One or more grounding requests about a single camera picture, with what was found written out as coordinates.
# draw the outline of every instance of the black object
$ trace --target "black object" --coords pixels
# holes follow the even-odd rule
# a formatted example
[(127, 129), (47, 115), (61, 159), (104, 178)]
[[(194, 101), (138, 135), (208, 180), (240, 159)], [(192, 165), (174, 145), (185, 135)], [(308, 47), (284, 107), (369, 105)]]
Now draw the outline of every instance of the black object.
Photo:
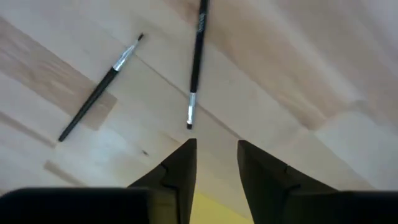
[(105, 91), (106, 87), (114, 80), (116, 75), (119, 72), (116, 71), (114, 68), (111, 68), (109, 72), (105, 75), (105, 77), (101, 80), (95, 90), (92, 92), (90, 97), (86, 100), (85, 104), (80, 108), (79, 112), (77, 112), (76, 116), (73, 120), (69, 123), (67, 128), (62, 132), (61, 136), (59, 137), (58, 141), (62, 142), (65, 138), (69, 135), (69, 133), (73, 130), (77, 123), (86, 115), (87, 111), (93, 106), (95, 101), (102, 95)]
[(105, 77), (101, 80), (95, 90), (92, 92), (90, 97), (86, 100), (84, 105), (80, 108), (79, 112), (77, 112), (76, 116), (69, 123), (67, 128), (62, 132), (61, 136), (58, 138), (58, 141), (62, 142), (69, 135), (69, 133), (73, 130), (76, 124), (86, 115), (87, 111), (93, 106), (96, 100), (102, 95), (105, 91), (106, 87), (114, 80), (116, 75), (119, 73), (122, 66), (126, 63), (126, 60), (133, 53), (139, 41), (144, 37), (144, 34), (141, 34), (136, 43), (130, 46), (120, 57), (120, 59), (113, 65), (113, 67), (108, 71)]
[(238, 143), (255, 223), (397, 223), (397, 192), (339, 192), (247, 141)]
[[(0, 198), (0, 219), (189, 223), (197, 142), (188, 140), (126, 189), (23, 189)], [(397, 223), (397, 192), (339, 192), (238, 142), (238, 164), (254, 223)]]
[(195, 42), (195, 53), (193, 55), (193, 67), (192, 67), (191, 88), (190, 88), (191, 93), (196, 93), (198, 91), (198, 86), (199, 86), (201, 58), (203, 52), (203, 44), (205, 42), (208, 1), (209, 0), (201, 0), (200, 3), (197, 39)]
[(196, 93), (199, 87), (199, 74), (201, 67), (201, 58), (203, 54), (203, 44), (205, 42), (207, 11), (209, 0), (201, 0), (199, 9), (199, 20), (197, 28), (197, 38), (195, 42), (195, 53), (193, 54), (193, 65), (190, 85), (190, 100), (188, 106), (187, 128), (192, 129), (195, 119)]
[(0, 198), (0, 220), (101, 220), (113, 223), (190, 221), (197, 142), (188, 140), (126, 189), (22, 189)]

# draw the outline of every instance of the black brush handle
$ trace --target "black brush handle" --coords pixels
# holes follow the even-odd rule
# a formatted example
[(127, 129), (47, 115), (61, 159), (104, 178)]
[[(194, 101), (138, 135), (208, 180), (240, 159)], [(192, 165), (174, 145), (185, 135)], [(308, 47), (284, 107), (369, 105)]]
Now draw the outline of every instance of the black brush handle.
[(209, 0), (201, 0), (199, 10), (199, 21), (197, 30), (197, 39), (195, 43), (195, 53), (193, 55), (193, 67), (191, 76), (191, 93), (196, 93), (199, 86), (199, 74), (201, 66), (201, 58), (203, 52), (203, 43), (205, 41), (207, 11)]
[(84, 115), (87, 113), (87, 111), (93, 106), (95, 101), (102, 95), (102, 93), (105, 91), (106, 87), (114, 80), (116, 75), (119, 72), (116, 71), (114, 68), (111, 68), (109, 72), (105, 75), (105, 77), (101, 80), (101, 82), (98, 84), (98, 86), (95, 88), (93, 93), (90, 95), (90, 97), (86, 100), (85, 104), (80, 108), (79, 112), (77, 112), (76, 116), (73, 118), (73, 120), (69, 123), (67, 128), (63, 131), (61, 136), (59, 137), (59, 141), (62, 142), (65, 140), (65, 138), (69, 135), (69, 133), (73, 130), (73, 128), (76, 126), (77, 123), (84, 117)]

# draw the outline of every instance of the wooden surface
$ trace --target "wooden surface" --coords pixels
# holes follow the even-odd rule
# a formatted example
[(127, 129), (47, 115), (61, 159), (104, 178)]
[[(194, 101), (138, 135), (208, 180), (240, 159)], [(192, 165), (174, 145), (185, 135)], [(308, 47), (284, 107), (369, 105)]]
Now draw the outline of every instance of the wooden surface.
[[(198, 2), (0, 0), (0, 193), (124, 187), (188, 138), (197, 191), (246, 218), (238, 139), (337, 189), (398, 189), (395, 3), (211, 0), (188, 131)], [(140, 32), (135, 56), (58, 143)]]

